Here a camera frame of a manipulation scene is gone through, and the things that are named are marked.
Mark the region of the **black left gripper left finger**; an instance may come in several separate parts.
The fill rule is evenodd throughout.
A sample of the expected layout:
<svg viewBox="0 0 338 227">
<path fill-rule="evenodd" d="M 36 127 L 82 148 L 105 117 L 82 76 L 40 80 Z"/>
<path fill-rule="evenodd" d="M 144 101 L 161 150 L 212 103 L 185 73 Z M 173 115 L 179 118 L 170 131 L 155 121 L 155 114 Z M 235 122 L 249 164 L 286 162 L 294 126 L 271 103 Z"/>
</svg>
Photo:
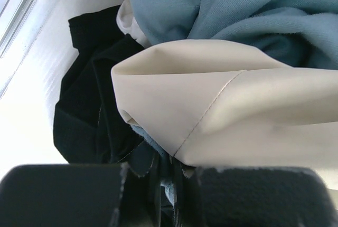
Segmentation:
<svg viewBox="0 0 338 227">
<path fill-rule="evenodd" d="M 1 226 L 116 226 L 122 165 L 21 165 L 1 181 Z"/>
</svg>

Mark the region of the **cream beige cloth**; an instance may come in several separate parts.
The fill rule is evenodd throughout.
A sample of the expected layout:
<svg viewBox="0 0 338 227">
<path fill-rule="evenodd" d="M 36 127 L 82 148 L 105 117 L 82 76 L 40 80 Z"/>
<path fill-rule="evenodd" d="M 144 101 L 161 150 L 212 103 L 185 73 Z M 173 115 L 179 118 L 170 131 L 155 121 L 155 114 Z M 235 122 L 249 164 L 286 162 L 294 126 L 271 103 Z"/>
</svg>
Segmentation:
<svg viewBox="0 0 338 227">
<path fill-rule="evenodd" d="M 183 39 L 113 66 L 123 120 L 188 166 L 337 168 L 337 68 Z"/>
</svg>

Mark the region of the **blue-grey cloth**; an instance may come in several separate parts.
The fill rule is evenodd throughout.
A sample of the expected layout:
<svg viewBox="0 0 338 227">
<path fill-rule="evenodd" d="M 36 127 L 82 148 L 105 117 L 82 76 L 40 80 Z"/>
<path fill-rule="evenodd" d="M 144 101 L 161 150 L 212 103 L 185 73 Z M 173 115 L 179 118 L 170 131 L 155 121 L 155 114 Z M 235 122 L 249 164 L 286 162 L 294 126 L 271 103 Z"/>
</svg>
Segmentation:
<svg viewBox="0 0 338 227">
<path fill-rule="evenodd" d="M 337 68 L 337 0 L 130 0 L 151 44 L 183 39 L 255 46 L 294 67 Z"/>
</svg>

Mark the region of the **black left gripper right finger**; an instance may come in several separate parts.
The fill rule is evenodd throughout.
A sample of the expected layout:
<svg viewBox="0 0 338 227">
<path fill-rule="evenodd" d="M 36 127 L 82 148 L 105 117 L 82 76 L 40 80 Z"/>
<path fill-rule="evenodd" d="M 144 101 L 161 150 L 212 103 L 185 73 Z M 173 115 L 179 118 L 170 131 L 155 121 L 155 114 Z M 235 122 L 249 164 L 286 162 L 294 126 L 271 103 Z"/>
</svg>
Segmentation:
<svg viewBox="0 0 338 227">
<path fill-rule="evenodd" d="M 182 226 L 335 226 L 335 207 L 308 168 L 197 168 L 184 179 Z"/>
</svg>

